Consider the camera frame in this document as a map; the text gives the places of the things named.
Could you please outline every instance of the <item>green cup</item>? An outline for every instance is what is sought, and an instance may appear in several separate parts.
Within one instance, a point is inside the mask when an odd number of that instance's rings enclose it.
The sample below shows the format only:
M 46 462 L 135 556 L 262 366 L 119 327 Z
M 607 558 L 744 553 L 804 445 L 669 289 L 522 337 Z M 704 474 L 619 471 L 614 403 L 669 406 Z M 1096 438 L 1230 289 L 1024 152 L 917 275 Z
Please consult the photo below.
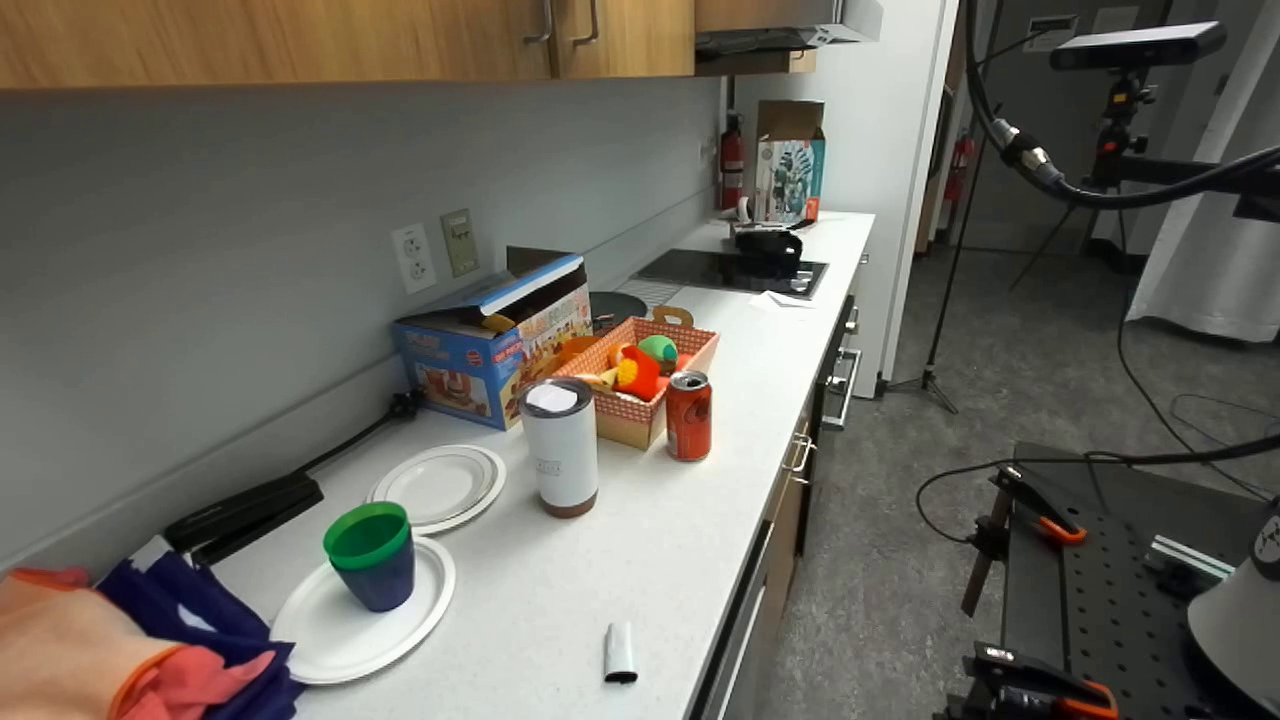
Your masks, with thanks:
M 410 597 L 410 525 L 399 503 L 361 503 L 329 525 L 322 556 L 367 613 Z

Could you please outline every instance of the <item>packaging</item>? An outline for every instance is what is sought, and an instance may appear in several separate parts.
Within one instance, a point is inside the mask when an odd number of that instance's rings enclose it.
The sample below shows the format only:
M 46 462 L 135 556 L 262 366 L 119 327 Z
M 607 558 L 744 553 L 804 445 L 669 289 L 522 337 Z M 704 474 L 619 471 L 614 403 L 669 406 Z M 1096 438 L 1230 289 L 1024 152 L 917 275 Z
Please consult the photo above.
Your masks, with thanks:
M 757 108 L 757 219 L 813 223 L 822 194 L 822 103 L 759 100 Z
M 508 272 L 392 323 L 429 406 L 512 426 L 522 392 L 593 337 L 584 254 L 512 248 Z
M 671 337 L 678 350 L 678 371 L 704 371 L 717 357 L 718 337 L 693 323 L 663 323 L 632 316 L 566 360 L 554 374 L 599 374 L 611 366 L 619 342 L 640 342 L 643 337 Z M 663 396 L 637 399 L 607 389 L 596 389 L 596 432 L 632 447 L 649 447 L 669 426 Z

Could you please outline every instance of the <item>kitchen counter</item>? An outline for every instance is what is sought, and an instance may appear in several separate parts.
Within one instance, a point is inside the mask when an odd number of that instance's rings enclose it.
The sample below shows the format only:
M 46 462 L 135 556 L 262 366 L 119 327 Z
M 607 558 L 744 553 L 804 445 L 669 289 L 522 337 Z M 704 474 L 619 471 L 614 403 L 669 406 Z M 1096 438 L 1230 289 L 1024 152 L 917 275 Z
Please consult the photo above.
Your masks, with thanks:
M 704 462 L 678 462 L 599 438 L 599 498 L 578 520 L 534 503 L 522 432 L 486 432 L 440 412 L 388 426 L 329 459 L 322 503 L 224 558 L 214 575 L 256 613 L 274 617 L 286 593 L 322 564 L 321 530 L 399 459 L 440 445 L 483 445 L 508 462 L 504 496 L 468 526 L 440 537 L 456 558 L 456 597 L 440 626 L 399 665 L 311 687 L 298 714 L 684 714 L 730 602 L 738 564 L 782 462 L 794 417 L 818 371 L 872 216 L 822 212 L 804 254 L 826 272 L 813 300 L 710 291 L 632 279 L 625 291 L 693 308 L 718 330 L 709 366 L 717 435 Z M 678 248 L 710 248 L 709 223 Z M 637 631 L 640 685 L 604 685 L 604 626 Z

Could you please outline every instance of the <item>white wall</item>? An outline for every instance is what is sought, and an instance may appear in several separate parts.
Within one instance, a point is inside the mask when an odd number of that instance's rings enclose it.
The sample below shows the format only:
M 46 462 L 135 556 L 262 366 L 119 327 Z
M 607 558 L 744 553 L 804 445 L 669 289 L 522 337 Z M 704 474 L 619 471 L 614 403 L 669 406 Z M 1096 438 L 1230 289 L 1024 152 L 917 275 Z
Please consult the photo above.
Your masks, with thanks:
M 818 46 L 813 77 L 744 79 L 750 114 L 764 96 L 822 100 L 826 177 L 822 209 L 877 212 L 865 259 L 865 327 L 856 392 L 872 396 L 890 374 L 926 149 L 952 46 L 956 0 L 859 0 L 872 16 L 869 44 Z
M 710 79 L 5 100 L 0 567 L 379 366 L 424 300 L 399 291 L 397 223 L 473 209 L 486 259 L 599 243 L 593 272 L 625 272 L 704 212 L 710 114 Z

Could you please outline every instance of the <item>gray floor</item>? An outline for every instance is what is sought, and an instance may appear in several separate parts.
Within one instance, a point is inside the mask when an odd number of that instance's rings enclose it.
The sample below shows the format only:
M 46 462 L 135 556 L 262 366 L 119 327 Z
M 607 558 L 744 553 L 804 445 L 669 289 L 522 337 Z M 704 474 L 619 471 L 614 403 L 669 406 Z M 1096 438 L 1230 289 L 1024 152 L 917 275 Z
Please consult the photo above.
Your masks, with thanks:
M 917 259 L 903 374 L 918 371 L 949 251 Z M 935 365 L 939 412 L 918 392 L 859 403 L 839 435 L 822 435 L 818 503 L 794 581 L 777 666 L 759 695 L 768 720 L 922 720 L 945 693 L 963 693 L 958 657 L 1001 639 L 1001 572 L 966 620 L 958 593 L 970 549 L 935 541 L 910 511 L 926 471 L 1002 456 L 1017 438 L 1052 447 L 1162 453 L 1166 432 L 1115 365 L 1121 275 L 1078 251 L 966 251 Z M 1206 447 L 1280 426 L 1280 347 L 1235 347 L 1177 327 L 1133 323 L 1126 357 L 1177 426 Z M 1280 456 L 1226 471 L 1275 491 Z M 989 508 L 982 474 L 933 496 L 963 530 Z

